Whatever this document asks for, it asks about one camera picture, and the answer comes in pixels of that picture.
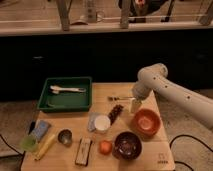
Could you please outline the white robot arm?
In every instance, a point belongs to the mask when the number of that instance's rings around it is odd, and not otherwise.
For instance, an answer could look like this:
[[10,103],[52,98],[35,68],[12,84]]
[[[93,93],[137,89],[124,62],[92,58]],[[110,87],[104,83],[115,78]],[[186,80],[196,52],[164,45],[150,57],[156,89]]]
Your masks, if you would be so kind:
[[213,132],[213,100],[177,85],[167,79],[168,69],[162,63],[144,67],[137,74],[132,95],[145,100],[151,91],[175,103]]

